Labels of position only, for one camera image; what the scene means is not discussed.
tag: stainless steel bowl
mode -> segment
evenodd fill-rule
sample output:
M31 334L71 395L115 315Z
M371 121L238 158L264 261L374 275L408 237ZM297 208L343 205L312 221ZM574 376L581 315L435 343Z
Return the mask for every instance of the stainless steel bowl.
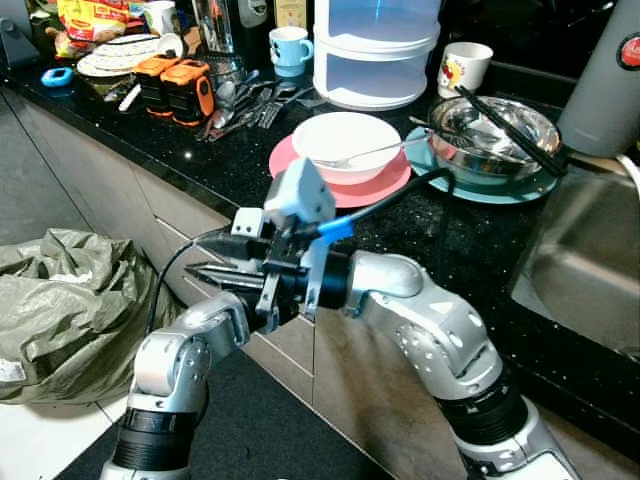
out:
M480 99L551 156L560 149L558 129L541 113L505 98ZM438 165L453 170L461 182L499 186L540 171L535 160L462 97L437 104L429 113L429 123L473 138L473 146L468 146L455 145L450 143L454 140L446 141L435 133L432 136ZM478 131L489 135L478 134Z

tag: teal plate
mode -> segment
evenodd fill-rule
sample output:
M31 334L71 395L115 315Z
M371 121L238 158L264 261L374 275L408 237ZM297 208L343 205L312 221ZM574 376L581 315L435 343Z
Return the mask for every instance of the teal plate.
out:
M412 140L420 135L424 135L424 130L415 128L407 135L406 140ZM418 175L424 175L438 168L433 150L427 142L408 145L404 151L411 168ZM556 178L545 170L540 170L529 178L505 185L504 189L457 182L453 195L471 202L509 205L530 202L543 197L553 190L556 183ZM447 180L444 178L436 178L430 184L441 192L447 191Z

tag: pink plate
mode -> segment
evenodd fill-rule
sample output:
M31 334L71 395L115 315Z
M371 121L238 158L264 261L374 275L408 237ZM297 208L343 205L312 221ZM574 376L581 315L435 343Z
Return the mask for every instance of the pink plate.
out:
M298 158L293 149L291 135L283 138L275 146L269 157L269 172L272 177L285 170L291 162ZM411 167L404 151L394 158L378 176L358 185L335 185L329 183L331 193L336 199L336 207L364 207L382 200L387 195L402 188L411 176Z

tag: black granite countertop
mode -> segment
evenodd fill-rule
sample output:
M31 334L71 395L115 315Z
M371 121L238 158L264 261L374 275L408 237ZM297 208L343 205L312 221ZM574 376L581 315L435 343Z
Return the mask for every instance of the black granite countertop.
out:
M49 90L39 82L44 70L40 65L8 72L0 66L1 84L229 217L240 205L262 204L271 182L268 155L280 139L304 119L335 110L328 105L313 110L296 107L268 131L253 128L215 144L199 144L193 129L152 118L140 106L118 114L115 105L92 97L78 79L70 87ZM498 78L491 84L504 95L517 96L525 83L537 85L538 91L555 91L554 85L557 91L567 91L566 84L554 79L532 82L526 72L494 69L489 78ZM408 107L376 115L404 136L412 128L408 115L426 116L431 95L427 92ZM559 112L552 105L535 106L551 117ZM425 187L359 223L356 236L336 248L347 253L355 248L400 253L433 273L443 199L444 194ZM483 315L492 340L526 395L637 460L638 365L510 298L509 281L545 201L486 205L455 199L442 284Z

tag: black floor mat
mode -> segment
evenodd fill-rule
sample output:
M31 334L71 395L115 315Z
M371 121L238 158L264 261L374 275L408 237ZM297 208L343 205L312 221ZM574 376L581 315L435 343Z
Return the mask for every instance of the black floor mat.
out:
M244 353L219 363L191 449L192 480L391 480ZM111 427L56 480L98 480Z

